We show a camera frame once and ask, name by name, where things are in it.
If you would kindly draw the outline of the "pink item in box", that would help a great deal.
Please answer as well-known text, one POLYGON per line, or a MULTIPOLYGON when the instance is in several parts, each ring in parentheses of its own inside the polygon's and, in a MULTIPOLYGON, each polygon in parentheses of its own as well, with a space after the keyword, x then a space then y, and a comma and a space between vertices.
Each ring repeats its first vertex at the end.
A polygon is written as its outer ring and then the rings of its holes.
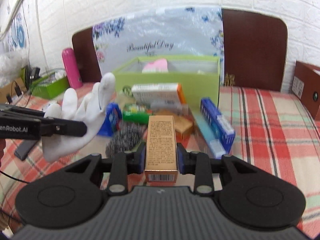
POLYGON ((147 63, 142 70, 143 73, 167 73, 168 62, 166 59, 157 59, 147 63))

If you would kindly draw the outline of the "dark brown headboard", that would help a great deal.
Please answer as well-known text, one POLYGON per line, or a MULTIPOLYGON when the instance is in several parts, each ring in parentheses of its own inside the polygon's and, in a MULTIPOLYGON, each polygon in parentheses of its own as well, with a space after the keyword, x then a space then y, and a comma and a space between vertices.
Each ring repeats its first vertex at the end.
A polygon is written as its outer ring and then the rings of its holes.
MULTIPOLYGON (((220 85, 233 77, 237 86, 279 91, 287 51, 285 23, 255 12, 221 9, 225 73, 220 85)), ((85 82, 98 81, 103 75, 93 46, 93 26, 72 36, 75 58, 85 82)))

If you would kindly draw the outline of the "black charger adapter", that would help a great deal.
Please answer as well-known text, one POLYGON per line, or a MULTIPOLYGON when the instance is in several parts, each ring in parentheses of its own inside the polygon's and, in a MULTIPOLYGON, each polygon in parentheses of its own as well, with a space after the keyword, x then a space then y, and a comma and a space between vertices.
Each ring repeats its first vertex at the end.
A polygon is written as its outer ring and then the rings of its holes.
POLYGON ((24 71, 24 81, 26 86, 30 86, 33 81, 39 78, 40 68, 26 66, 24 71))

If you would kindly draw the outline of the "clear plastic case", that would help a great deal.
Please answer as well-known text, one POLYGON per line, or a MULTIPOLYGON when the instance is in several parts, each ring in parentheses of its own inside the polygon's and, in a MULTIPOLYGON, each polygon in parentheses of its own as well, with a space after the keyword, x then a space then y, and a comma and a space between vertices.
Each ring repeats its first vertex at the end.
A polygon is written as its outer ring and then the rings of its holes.
POLYGON ((165 101, 154 101, 150 103, 150 109, 153 111, 171 111, 179 115, 188 115, 189 106, 180 102, 165 102, 165 101))

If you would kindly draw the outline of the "pink thermos bottle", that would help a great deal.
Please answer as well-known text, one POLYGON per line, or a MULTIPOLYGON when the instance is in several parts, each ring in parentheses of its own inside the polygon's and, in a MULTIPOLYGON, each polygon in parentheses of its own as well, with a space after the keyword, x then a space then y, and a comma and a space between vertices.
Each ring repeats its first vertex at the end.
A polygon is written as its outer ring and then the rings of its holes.
POLYGON ((72 48, 65 48, 62 51, 62 61, 70 87, 74 89, 82 87, 82 79, 76 63, 75 53, 72 48))

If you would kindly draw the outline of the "steel wool scrubber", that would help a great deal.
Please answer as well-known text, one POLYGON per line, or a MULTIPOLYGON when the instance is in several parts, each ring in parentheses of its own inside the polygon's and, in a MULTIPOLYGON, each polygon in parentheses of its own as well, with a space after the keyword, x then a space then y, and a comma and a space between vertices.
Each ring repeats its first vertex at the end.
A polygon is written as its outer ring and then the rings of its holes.
POLYGON ((143 140, 145 130, 145 125, 131 122, 123 123, 121 129, 114 134, 106 145, 106 157, 113 158, 118 153, 134 149, 143 140))

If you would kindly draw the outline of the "green tray box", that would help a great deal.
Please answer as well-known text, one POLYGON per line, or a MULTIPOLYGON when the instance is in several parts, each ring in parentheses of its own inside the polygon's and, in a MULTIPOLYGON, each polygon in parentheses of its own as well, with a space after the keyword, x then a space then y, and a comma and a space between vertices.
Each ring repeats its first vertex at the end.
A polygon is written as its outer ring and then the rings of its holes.
POLYGON ((30 92, 32 96, 49 100, 59 96, 68 88, 66 72, 55 70, 33 81, 30 85, 30 92))

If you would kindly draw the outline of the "white fabric glove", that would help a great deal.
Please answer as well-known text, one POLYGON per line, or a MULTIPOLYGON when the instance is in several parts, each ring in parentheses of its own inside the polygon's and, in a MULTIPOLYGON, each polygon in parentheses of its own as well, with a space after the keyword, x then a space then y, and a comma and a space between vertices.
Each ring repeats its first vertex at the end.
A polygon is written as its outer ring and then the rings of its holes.
POLYGON ((72 121, 81 121, 87 126, 83 137, 53 135, 42 138, 44 159, 55 162, 69 154, 75 153, 86 146, 99 132, 105 118, 106 107, 115 92, 116 78, 112 73, 106 73, 99 82, 95 83, 92 91, 78 104, 78 96, 73 88, 65 91, 62 104, 50 105, 45 118, 58 118, 72 121))

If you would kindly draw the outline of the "green small box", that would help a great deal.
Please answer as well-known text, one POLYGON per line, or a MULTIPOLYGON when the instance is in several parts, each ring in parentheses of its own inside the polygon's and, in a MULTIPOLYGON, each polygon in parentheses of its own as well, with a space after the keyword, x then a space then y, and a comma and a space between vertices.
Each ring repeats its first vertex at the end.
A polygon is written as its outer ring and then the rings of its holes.
POLYGON ((147 125, 151 115, 154 115, 154 112, 149 107, 135 103, 126 104, 122 111, 122 117, 125 122, 141 125, 147 125))

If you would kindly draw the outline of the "brown cardboard box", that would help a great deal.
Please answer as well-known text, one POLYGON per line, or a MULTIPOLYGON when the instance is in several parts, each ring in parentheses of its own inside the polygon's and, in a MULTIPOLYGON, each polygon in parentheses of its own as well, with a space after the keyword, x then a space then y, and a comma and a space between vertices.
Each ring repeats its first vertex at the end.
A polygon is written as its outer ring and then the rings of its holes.
POLYGON ((316 121, 319 121, 319 80, 319 67, 296 61, 291 91, 316 121))

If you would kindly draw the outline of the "floral packaged pillow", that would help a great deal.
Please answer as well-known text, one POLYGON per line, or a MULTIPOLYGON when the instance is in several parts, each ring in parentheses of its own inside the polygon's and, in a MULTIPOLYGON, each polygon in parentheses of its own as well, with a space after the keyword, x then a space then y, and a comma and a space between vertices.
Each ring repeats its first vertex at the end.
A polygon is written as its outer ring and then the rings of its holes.
POLYGON ((217 56, 224 81, 222 9, 177 7, 152 9, 98 23, 92 41, 101 74, 141 56, 217 56))

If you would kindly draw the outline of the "long blue gradient box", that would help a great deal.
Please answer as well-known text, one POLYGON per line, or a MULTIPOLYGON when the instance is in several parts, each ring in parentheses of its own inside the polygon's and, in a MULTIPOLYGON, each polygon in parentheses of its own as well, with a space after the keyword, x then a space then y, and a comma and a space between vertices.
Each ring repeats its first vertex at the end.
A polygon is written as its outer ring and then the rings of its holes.
POLYGON ((210 126, 199 111, 191 112, 195 121, 195 138, 199 149, 210 158, 221 159, 226 154, 219 139, 216 138, 210 126))

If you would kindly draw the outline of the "crumpled clear plastic bag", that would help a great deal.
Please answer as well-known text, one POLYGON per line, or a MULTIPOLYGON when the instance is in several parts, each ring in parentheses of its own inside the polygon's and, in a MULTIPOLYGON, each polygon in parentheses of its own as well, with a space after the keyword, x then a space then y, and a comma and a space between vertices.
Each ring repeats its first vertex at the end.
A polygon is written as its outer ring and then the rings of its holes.
POLYGON ((135 103, 136 100, 132 94, 131 87, 124 86, 121 91, 117 92, 115 102, 120 106, 127 103, 135 103))

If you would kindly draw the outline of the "white orange medicine box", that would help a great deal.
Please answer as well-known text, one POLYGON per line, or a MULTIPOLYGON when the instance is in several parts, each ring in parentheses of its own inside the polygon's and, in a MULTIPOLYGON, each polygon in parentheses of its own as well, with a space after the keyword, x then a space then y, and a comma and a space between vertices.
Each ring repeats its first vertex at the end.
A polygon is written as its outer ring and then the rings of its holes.
POLYGON ((131 88, 136 101, 151 104, 163 102, 165 104, 186 104, 186 99, 180 83, 147 83, 136 84, 131 88))

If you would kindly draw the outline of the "gold orange cosmetic box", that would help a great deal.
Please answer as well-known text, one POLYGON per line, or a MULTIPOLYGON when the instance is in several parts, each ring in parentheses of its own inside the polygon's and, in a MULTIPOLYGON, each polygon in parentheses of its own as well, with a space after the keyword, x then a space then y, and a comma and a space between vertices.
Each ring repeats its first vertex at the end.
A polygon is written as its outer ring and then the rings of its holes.
POLYGON ((149 117, 146 141, 146 180, 150 183, 174 183, 178 175, 174 117, 149 117))

